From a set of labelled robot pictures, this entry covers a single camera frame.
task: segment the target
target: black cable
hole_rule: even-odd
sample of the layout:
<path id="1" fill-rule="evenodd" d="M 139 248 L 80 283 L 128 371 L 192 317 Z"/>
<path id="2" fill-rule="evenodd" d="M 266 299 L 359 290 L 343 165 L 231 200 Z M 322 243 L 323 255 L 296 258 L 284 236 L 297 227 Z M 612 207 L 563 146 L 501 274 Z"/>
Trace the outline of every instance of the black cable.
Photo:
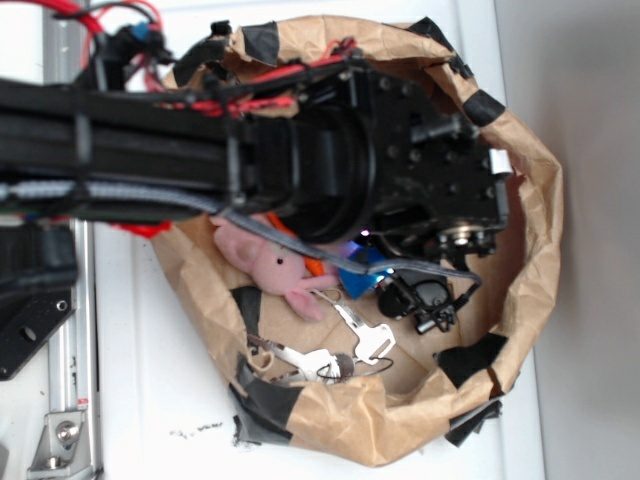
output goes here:
<path id="1" fill-rule="evenodd" d="M 102 10 L 104 8 L 111 8 L 111 7 L 125 7 L 125 8 L 130 8 L 132 10 L 136 10 L 142 15 L 144 15 L 145 17 L 147 17 L 150 23 L 158 23 L 158 20 L 153 15 L 151 15 L 145 8 L 141 7 L 140 5 L 136 5 L 135 3 L 127 3 L 127 2 L 96 3 L 95 5 L 91 5 L 90 7 L 83 8 L 82 10 L 78 10 L 77 12 L 56 13 L 53 15 L 53 18 L 55 18 L 56 20 L 75 20 L 77 18 L 84 17 L 85 15 L 88 15 L 92 12 L 95 12 L 96 10 Z"/>

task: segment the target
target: pink stuffed pig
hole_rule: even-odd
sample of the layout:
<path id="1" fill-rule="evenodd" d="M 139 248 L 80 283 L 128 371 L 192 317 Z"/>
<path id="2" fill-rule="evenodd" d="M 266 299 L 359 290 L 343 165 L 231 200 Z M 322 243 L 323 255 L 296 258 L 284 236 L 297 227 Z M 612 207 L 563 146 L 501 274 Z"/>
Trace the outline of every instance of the pink stuffed pig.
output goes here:
<path id="1" fill-rule="evenodd" d="M 254 215 L 253 218 L 271 225 L 263 215 Z M 305 278 L 307 270 L 301 255 L 249 233 L 224 218 L 212 217 L 211 222 L 218 227 L 213 241 L 231 265 L 251 275 L 263 292 L 283 295 L 301 317 L 322 320 L 322 309 L 309 290 L 337 286 L 337 275 Z"/>

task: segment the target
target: paper bag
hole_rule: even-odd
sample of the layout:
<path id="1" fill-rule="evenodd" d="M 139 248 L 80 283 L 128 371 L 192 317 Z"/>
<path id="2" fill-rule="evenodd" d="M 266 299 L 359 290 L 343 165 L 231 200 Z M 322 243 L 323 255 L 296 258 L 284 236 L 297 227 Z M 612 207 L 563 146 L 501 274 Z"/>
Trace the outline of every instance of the paper bag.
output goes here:
<path id="1" fill-rule="evenodd" d="M 272 356 L 254 355 L 247 332 L 303 352 L 353 352 L 357 338 L 329 304 L 323 305 L 325 320 L 310 323 L 281 297 L 253 288 L 214 246 L 215 227 L 206 216 L 175 225 L 153 243 L 167 279 L 229 384 L 245 439 L 380 466 L 442 435 L 461 443 L 475 425 L 497 413 L 496 400 L 514 386 L 555 303 L 562 174 L 535 135 L 479 89 L 472 70 L 428 18 L 401 28 L 311 16 L 218 32 L 210 39 L 217 47 L 207 50 L 211 58 L 191 52 L 167 83 L 193 86 L 212 68 L 250 78 L 292 59 L 317 60 L 329 42 L 348 36 L 375 68 L 418 82 L 439 109 L 462 111 L 487 143 L 509 152 L 515 170 L 508 180 L 509 226 L 498 234 L 495 255 L 468 259 L 484 285 L 460 310 L 452 331 L 418 335 L 410 319 L 382 317 L 365 296 L 351 305 L 371 325 L 391 326 L 397 340 L 389 354 L 392 368 L 334 385 L 274 385 L 269 379 L 286 368 Z M 459 288 L 455 282 L 453 288 Z"/>

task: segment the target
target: black tape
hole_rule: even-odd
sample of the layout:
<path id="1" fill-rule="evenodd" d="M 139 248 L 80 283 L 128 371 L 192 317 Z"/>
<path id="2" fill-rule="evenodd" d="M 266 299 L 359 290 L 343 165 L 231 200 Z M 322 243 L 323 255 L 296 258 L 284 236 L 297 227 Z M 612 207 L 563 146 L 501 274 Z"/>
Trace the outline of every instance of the black tape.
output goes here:
<path id="1" fill-rule="evenodd" d="M 262 292 L 256 287 L 239 287 L 231 290 L 233 299 L 238 304 L 240 314 L 247 327 L 247 333 L 259 335 L 258 322 L 260 321 L 260 304 Z"/>
<path id="2" fill-rule="evenodd" d="M 451 419 L 451 431 L 446 438 L 456 447 L 460 447 L 471 433 L 480 433 L 486 420 L 498 418 L 502 414 L 502 402 L 490 401 L 471 412 Z"/>
<path id="3" fill-rule="evenodd" d="M 475 125 L 485 127 L 507 109 L 484 90 L 478 90 L 462 105 L 464 113 Z"/>
<path id="4" fill-rule="evenodd" d="M 176 84 L 182 87 L 189 82 L 203 63 L 220 62 L 224 59 L 227 38 L 205 38 L 191 47 L 173 67 Z"/>
<path id="5" fill-rule="evenodd" d="M 436 353 L 433 358 L 451 383 L 460 388 L 473 375 L 491 366 L 507 340 L 506 337 L 488 333 L 470 347 L 450 348 Z"/>
<path id="6" fill-rule="evenodd" d="M 302 387 L 281 387 L 256 377 L 242 357 L 238 363 L 237 379 L 248 396 L 243 397 L 230 387 L 242 423 L 244 441 L 287 445 L 291 433 L 287 422 L 302 392 Z"/>
<path id="7" fill-rule="evenodd" d="M 424 37 L 432 38 L 447 50 L 455 53 L 456 56 L 449 60 L 449 64 L 451 65 L 453 71 L 459 73 L 462 78 L 465 79 L 473 77 L 473 72 L 471 71 L 469 65 L 464 63 L 462 58 L 460 58 L 460 55 L 458 55 L 458 53 L 456 52 L 456 49 L 453 48 L 453 45 L 451 45 L 449 40 L 447 40 L 447 38 L 444 36 L 444 33 L 442 33 L 442 30 L 440 30 L 440 27 L 438 27 L 438 25 L 436 25 L 436 23 L 429 17 L 424 17 L 419 22 L 416 22 L 409 28 L 407 28 L 407 30 Z"/>
<path id="8" fill-rule="evenodd" d="M 242 27 L 244 49 L 254 60 L 275 67 L 278 64 L 280 36 L 276 22 Z"/>

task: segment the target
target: key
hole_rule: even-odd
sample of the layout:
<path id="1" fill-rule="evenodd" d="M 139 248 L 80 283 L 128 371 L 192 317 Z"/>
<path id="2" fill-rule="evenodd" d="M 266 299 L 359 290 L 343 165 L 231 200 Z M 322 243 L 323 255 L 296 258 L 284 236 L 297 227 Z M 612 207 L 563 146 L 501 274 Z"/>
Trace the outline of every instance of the key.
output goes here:
<path id="1" fill-rule="evenodd" d="M 360 341 L 356 345 L 355 354 L 363 362 L 375 365 L 379 357 L 384 357 L 395 346 L 396 339 L 389 325 L 382 323 L 376 327 L 370 327 L 360 315 L 344 303 L 332 300 L 317 290 L 313 290 L 313 293 L 331 303 L 353 333 L 358 336 Z"/>
<path id="2" fill-rule="evenodd" d="M 340 367 L 336 357 L 331 355 L 326 348 L 309 353 L 301 353 L 293 348 L 266 340 L 257 335 L 248 334 L 247 338 L 254 345 L 273 352 L 280 360 L 296 367 L 298 376 L 294 377 L 295 373 L 292 372 L 292 375 L 287 377 L 289 381 L 307 380 L 317 382 L 324 380 L 322 377 L 340 376 Z"/>

